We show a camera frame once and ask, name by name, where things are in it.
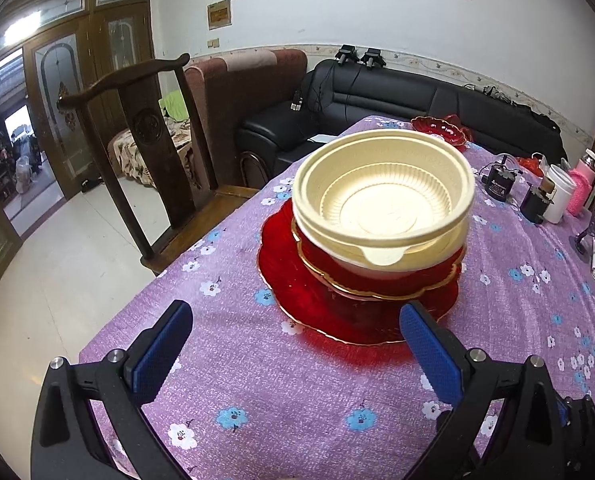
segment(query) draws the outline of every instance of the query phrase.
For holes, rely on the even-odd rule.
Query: wooden chair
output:
[[[217,185],[204,129],[184,77],[183,67],[189,60],[190,56],[183,54],[176,60],[151,59],[138,63],[108,74],[83,92],[62,97],[58,103],[60,110],[77,111],[93,160],[142,253],[141,263],[155,274],[161,273],[257,192],[245,187]],[[158,103],[157,75],[160,72],[175,72],[190,116],[193,159],[199,181],[195,198]],[[117,180],[106,146],[88,110],[88,103],[106,91],[118,92],[126,123],[168,214],[170,227],[153,245],[148,242]]]

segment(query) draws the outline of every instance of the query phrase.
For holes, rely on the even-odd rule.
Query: table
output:
[[[406,126],[374,116],[347,134]],[[465,155],[475,169],[494,160],[473,144]],[[191,247],[80,354],[90,362],[127,348],[172,300],[191,305],[193,332],[144,412],[197,480],[400,479],[448,408],[405,345],[346,346],[294,326],[275,305],[256,266],[260,228],[290,197],[298,166]],[[520,202],[527,189],[520,177],[512,196]],[[568,242],[588,220],[566,214],[556,226],[535,226],[511,204],[478,183],[460,295],[443,323],[466,348],[498,360],[542,355],[562,396],[590,392],[595,401],[595,282]],[[95,404],[116,460],[130,468]],[[491,405],[479,448],[499,409]]]

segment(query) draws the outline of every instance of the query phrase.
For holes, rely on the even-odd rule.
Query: brown fabric sofa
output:
[[[242,186],[235,130],[251,114],[293,98],[306,74],[306,54],[294,49],[236,52],[200,61],[184,74],[218,183]]]

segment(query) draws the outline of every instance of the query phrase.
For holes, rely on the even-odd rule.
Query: white wall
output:
[[[218,1],[151,0],[156,54],[370,45],[482,73],[595,134],[595,14],[584,0],[351,0],[345,12],[348,0],[232,0],[232,25],[209,31],[206,6]]]

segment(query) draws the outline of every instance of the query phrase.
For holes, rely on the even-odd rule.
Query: silver bolt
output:
[[[53,370],[59,370],[59,368],[61,368],[64,364],[64,358],[63,357],[56,357],[55,359],[53,359],[51,361],[51,368]]]
[[[106,359],[108,359],[112,363],[117,363],[124,358],[124,351],[122,349],[117,348],[116,350],[111,350],[106,354]]]
[[[481,348],[473,348],[468,352],[469,357],[476,363],[481,363],[486,359],[486,352]]]
[[[544,366],[544,360],[539,355],[532,355],[529,361],[530,364],[532,364],[535,368],[541,368]]]

